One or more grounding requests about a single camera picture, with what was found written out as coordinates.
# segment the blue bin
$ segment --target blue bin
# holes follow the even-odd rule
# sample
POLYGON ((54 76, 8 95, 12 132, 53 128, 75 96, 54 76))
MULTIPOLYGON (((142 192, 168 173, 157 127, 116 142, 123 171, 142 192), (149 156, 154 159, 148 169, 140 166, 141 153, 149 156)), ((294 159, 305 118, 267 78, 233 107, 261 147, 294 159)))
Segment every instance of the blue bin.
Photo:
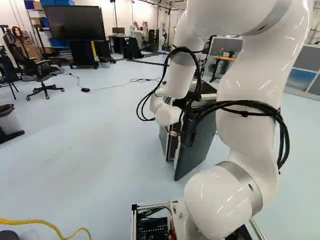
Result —
POLYGON ((54 4, 59 6, 73 6, 75 2, 72 0, 54 0, 54 4))
POLYGON ((52 6, 55 5, 55 0, 40 0, 41 6, 52 6))
POLYGON ((42 17, 42 18, 41 18, 41 22, 42 22, 42 25, 43 25, 45 28, 49 28, 48 18, 42 17))
POLYGON ((34 1, 24 0, 24 5, 26 9, 34 9, 34 1))
POLYGON ((53 37, 49 38, 52 47, 68 47, 68 42, 66 40, 55 39, 53 37))

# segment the cable bundle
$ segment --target cable bundle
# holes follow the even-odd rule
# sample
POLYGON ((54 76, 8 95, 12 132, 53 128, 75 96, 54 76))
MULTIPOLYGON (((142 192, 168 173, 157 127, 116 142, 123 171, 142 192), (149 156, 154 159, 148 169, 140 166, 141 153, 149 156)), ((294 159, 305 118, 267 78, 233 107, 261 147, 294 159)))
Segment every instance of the cable bundle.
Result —
MULTIPOLYGON (((200 94, 202 80, 201 80, 200 67, 199 67, 197 57, 196 57, 195 53, 192 52, 190 49, 188 49, 186 47, 177 47, 173 51, 171 51, 168 54, 167 58, 165 59, 162 78, 159 81, 158 85, 139 102, 139 104, 136 108, 136 115, 141 121, 151 122, 151 121, 156 120, 155 117, 153 117, 153 118, 146 118, 145 117, 145 115, 144 115, 145 105, 146 105, 147 101, 149 100, 149 98, 152 96, 152 94, 154 94, 156 92, 156 90, 163 83, 163 80, 165 78, 167 68, 168 68, 169 58, 172 55, 179 53, 179 52, 190 54, 194 60, 195 65, 196 65, 195 74, 196 74, 196 78, 197 78, 197 85, 196 85, 194 92, 196 94, 200 94)), ((171 100, 171 98, 168 97, 167 100, 165 101, 165 103, 168 104, 170 100, 171 100)), ((209 115, 217 110, 224 110, 224 111, 227 111, 227 112, 230 112, 233 114, 242 115, 244 118, 247 118, 248 116, 261 116, 261 117, 270 117, 273 120, 275 120, 279 124, 279 128, 280 128, 280 145, 279 145, 279 153, 278 153, 278 158, 277 158, 278 169, 280 170, 281 167, 287 161, 288 156, 289 156, 289 152, 290 152, 290 137, 289 137, 288 128, 287 128, 287 126, 281 116, 279 109, 275 109, 271 105, 264 103, 264 102, 260 102, 260 101, 235 100, 235 101, 216 101, 212 104, 208 104, 208 105, 193 109, 190 112, 193 101, 194 101, 194 99, 186 100, 185 109, 183 110, 183 112, 185 113, 184 117, 183 117, 183 122, 186 122, 189 117, 192 117, 192 123, 193 123, 192 130, 187 132, 186 130, 184 130, 185 126, 183 125, 180 132, 177 133, 177 136, 181 136, 181 141, 184 146, 191 147, 193 145, 193 142, 196 137, 197 126, 207 115, 209 115), (227 108, 227 107, 231 107, 231 106, 245 106, 245 107, 257 109, 261 112, 238 111, 238 110, 233 110, 233 109, 227 108), (186 138, 187 135, 190 135, 190 138, 189 138, 188 142, 186 143, 185 140, 187 139, 186 138)))
POLYGON ((159 81, 158 85, 151 91, 149 92, 144 98, 141 99, 141 101, 139 102, 138 106, 136 107, 136 115, 137 117, 143 121, 143 122, 152 122, 155 121, 156 118, 146 118, 146 116, 144 115, 144 109, 145 109, 145 105, 147 103, 147 101, 149 100, 149 98, 152 96, 152 94, 154 94, 156 92, 156 90, 161 86, 161 84, 163 83, 163 80, 166 76, 167 73, 167 68, 168 68, 168 61, 169 58, 177 53, 187 53, 190 54, 193 58, 193 61, 195 63, 196 66, 196 78, 197 78, 197 83, 196 83, 196 87, 195 87, 195 93, 199 93, 200 89, 201 89, 201 73, 200 73, 200 67, 199 67, 199 63, 198 63, 198 59, 197 56, 195 55, 195 53, 193 51, 191 51, 189 48, 186 47, 177 47, 174 50, 172 50, 168 56, 166 57, 166 59, 164 60, 164 66, 163 66, 163 73, 162 73, 162 77, 161 80, 159 81))

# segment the white robotic arm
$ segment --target white robotic arm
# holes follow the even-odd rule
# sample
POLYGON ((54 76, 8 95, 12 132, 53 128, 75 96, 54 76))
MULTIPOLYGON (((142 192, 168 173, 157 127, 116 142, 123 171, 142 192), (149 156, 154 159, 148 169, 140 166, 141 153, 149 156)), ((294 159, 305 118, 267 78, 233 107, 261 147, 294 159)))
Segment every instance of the white robotic arm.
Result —
MULTIPOLYGON (((280 107, 282 92, 310 28, 312 0, 188 0, 174 46, 201 51, 211 35, 244 36, 234 65, 220 81, 217 100, 252 100, 280 107)), ((196 66, 179 52, 171 59, 167 84, 151 96, 150 109, 162 126, 177 123, 181 109, 162 96, 186 96, 196 66)), ((238 111, 258 112, 247 106, 238 111)), ((278 186, 273 151, 275 123, 269 117, 218 110, 220 138, 228 159, 192 177, 184 200, 192 221, 209 239, 221 240, 269 204, 278 186)))

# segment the office chair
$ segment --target office chair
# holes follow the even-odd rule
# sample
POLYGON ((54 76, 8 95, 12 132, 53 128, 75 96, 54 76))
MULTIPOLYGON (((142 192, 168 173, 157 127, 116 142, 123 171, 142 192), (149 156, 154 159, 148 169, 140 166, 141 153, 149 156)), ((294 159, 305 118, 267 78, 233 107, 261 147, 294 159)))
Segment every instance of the office chair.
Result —
POLYGON ((49 99, 48 90, 60 90, 64 92, 65 89, 62 87, 57 87, 55 84, 46 86, 44 81, 48 80, 49 78, 55 76, 56 74, 60 73, 59 68, 50 66, 50 60, 43 60, 39 62, 34 62, 35 58, 27 58, 24 56, 22 51, 17 47, 14 43, 7 43, 8 48, 14 58, 14 60, 23 66, 22 72, 27 76, 36 75, 37 78, 34 80, 36 82, 41 83, 41 87, 34 88, 33 93, 26 96, 26 100, 30 101, 30 97, 36 94, 41 93, 44 91, 45 98, 49 99))

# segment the tv screen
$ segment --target tv screen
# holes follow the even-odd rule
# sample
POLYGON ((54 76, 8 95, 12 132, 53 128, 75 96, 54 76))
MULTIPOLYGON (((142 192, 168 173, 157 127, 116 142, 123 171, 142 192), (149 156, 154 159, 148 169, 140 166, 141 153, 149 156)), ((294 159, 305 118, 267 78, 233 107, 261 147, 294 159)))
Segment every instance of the tv screen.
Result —
POLYGON ((106 40, 98 6, 45 6, 52 37, 62 40, 106 40))

